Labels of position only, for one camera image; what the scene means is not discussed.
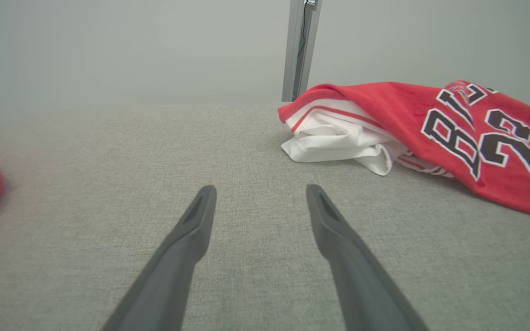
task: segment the gray wall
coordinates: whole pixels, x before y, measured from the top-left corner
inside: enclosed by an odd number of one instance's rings
[[[323,3],[309,87],[459,79],[530,104],[530,1]]]
[[[0,126],[146,103],[278,101],[285,0],[0,0]]]

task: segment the red stripe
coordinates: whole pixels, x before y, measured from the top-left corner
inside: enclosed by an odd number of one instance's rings
[[[420,164],[416,164],[416,163],[414,163],[414,162],[412,162],[412,161],[408,161],[408,160],[406,160],[406,159],[402,159],[401,157],[399,157],[398,160],[400,160],[400,161],[402,161],[402,162],[406,162],[406,163],[408,163],[408,164],[412,164],[413,166],[415,166],[415,167],[419,167],[419,168],[421,168],[421,169],[423,169],[423,170],[426,170],[426,168],[423,167],[422,165],[420,165]]]
[[[314,106],[310,109],[308,109],[307,112],[305,112],[305,114],[301,117],[301,119],[299,121],[297,121],[296,125],[294,125],[294,127],[292,128],[292,132],[294,132],[298,126],[300,126],[300,124],[304,121],[304,119],[308,116],[308,114],[313,111],[314,109],[322,109],[322,110],[326,110],[326,111],[330,111],[331,113],[337,113],[337,114],[340,114],[340,115],[344,115],[344,116],[349,116],[349,117],[353,117],[354,119],[358,119],[360,121],[364,121],[366,123],[370,123],[371,125],[373,126],[377,126],[378,128],[382,129],[382,130],[385,130],[383,128],[383,126],[381,126],[378,122],[374,121],[374,120],[370,120],[368,119],[367,117],[363,117],[361,115],[357,115],[357,114],[353,114],[353,113],[349,113],[347,111],[342,111],[342,110],[338,110],[338,109],[334,109],[334,108],[330,108],[330,107],[324,107],[324,106]]]
[[[296,111],[299,111],[302,107],[318,99],[335,99],[335,100],[349,100],[343,94],[336,90],[337,86],[332,84],[321,84],[314,86],[302,94],[296,101],[289,103],[288,105],[280,107],[277,112],[279,119],[282,122],[286,122]]]

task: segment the metal post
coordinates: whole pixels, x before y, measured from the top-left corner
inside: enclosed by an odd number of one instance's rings
[[[322,0],[290,2],[282,101],[296,100],[307,88],[321,2]]]

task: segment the gray fabric surface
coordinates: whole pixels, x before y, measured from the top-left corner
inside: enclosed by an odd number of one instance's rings
[[[294,163],[280,103],[43,114],[0,130],[0,331],[96,330],[201,186],[218,189],[185,330],[343,329],[305,185],[432,330],[530,330],[530,216],[457,182]]]

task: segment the black cable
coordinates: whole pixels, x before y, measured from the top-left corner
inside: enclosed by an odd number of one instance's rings
[[[305,46],[305,35],[304,35],[304,32],[305,32],[305,7],[308,6],[309,3],[310,3],[309,0],[305,0],[304,15],[302,16],[302,38],[304,38],[304,43],[300,47],[300,51],[298,52],[298,57],[297,58],[300,58],[301,51],[304,50],[304,46]]]

